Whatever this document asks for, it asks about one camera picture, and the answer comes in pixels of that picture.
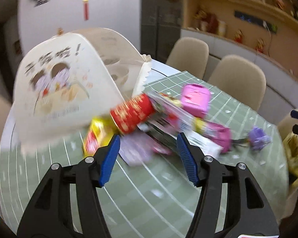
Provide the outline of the yellow snack bag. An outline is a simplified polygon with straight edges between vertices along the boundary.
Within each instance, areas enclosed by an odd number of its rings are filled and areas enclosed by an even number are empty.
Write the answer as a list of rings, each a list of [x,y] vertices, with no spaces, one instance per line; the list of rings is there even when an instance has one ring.
[[[111,117],[93,118],[83,140],[84,157],[94,156],[98,148],[107,146],[112,137],[118,133],[119,131]]]

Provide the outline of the pale purple snack packet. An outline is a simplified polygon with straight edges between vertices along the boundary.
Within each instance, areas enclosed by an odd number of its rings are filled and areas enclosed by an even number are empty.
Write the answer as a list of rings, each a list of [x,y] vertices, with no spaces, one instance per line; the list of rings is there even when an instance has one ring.
[[[154,154],[171,155],[172,151],[141,131],[120,138],[119,155],[129,166],[147,163]]]

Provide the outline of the red cylindrical snack can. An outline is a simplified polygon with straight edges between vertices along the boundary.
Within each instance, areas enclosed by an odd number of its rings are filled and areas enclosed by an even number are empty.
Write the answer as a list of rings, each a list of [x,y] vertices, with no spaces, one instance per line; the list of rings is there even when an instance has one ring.
[[[142,93],[116,106],[110,111],[110,116],[122,134],[129,134],[137,128],[138,124],[145,122],[154,112],[150,98],[145,93]]]

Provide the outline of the pink long wrapper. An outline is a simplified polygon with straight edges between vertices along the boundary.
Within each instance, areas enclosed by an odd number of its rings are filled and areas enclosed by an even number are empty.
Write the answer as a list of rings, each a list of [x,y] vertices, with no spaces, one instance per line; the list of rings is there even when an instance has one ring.
[[[176,137],[184,133],[189,142],[202,149],[204,154],[217,157],[231,150],[231,130],[223,125],[195,117],[185,111],[180,100],[149,91],[145,93],[150,99],[154,113],[142,125],[156,140],[175,151]]]

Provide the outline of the yellow plastic trash bag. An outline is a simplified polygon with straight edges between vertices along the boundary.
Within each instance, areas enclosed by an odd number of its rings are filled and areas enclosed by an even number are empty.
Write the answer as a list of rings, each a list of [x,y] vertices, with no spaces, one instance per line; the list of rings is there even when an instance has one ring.
[[[283,140],[283,146],[287,159],[288,172],[296,178],[291,186],[298,188],[298,135],[289,133]]]

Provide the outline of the near beige chair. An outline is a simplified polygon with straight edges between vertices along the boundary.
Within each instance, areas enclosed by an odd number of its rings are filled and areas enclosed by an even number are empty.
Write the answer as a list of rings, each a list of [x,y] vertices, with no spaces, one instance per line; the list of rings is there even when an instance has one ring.
[[[297,123],[296,119],[292,118],[290,114],[286,115],[277,125],[279,135],[282,141],[289,133],[292,133],[293,126]]]

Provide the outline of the purple toy carriage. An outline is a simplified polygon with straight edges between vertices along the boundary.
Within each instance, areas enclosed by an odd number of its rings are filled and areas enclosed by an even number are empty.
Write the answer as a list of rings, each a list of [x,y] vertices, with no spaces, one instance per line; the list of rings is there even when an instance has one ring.
[[[268,136],[262,128],[254,126],[248,134],[248,140],[253,150],[261,151],[271,142],[271,137]]]

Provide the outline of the green checkered tablecloth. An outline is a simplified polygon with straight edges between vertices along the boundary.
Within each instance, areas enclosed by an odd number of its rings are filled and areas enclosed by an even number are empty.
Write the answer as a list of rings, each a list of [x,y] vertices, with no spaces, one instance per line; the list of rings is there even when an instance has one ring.
[[[277,127],[219,88],[208,88],[211,121],[230,128],[235,139],[254,126],[271,138],[260,152],[237,147],[221,155],[219,161],[227,165],[245,163],[280,220],[288,192],[288,170]],[[12,230],[17,230],[29,197],[51,164],[67,166],[82,159],[85,134],[86,130],[81,130],[25,156],[19,145],[0,151],[0,207]],[[135,167],[118,159],[110,181],[98,192],[113,237],[184,237],[199,195],[200,189],[189,182],[177,155],[158,155]]]

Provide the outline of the middle beige chair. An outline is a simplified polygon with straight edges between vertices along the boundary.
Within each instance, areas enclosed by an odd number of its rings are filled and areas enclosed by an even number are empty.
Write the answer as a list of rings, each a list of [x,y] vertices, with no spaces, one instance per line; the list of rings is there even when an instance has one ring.
[[[258,111],[266,91],[266,77],[259,66],[238,55],[222,58],[208,83]]]

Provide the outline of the beige mesh food cover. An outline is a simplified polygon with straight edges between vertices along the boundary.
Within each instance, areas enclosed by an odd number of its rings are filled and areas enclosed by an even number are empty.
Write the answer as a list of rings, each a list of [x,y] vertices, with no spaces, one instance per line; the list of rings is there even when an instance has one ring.
[[[32,155],[144,90],[152,59],[120,33],[90,28],[54,36],[22,59],[13,107],[21,151]]]

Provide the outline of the pink toy box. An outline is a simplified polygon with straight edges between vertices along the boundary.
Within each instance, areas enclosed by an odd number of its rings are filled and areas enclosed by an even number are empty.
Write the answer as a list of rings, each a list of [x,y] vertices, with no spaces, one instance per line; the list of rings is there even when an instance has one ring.
[[[191,115],[204,118],[209,111],[210,91],[200,84],[186,84],[181,92],[181,106]]]

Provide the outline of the wooden wall shelf unit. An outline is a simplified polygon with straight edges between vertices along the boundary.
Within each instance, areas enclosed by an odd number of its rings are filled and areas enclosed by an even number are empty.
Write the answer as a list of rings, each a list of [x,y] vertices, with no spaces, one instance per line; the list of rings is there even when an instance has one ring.
[[[184,0],[184,30],[263,55],[298,79],[297,0]]]

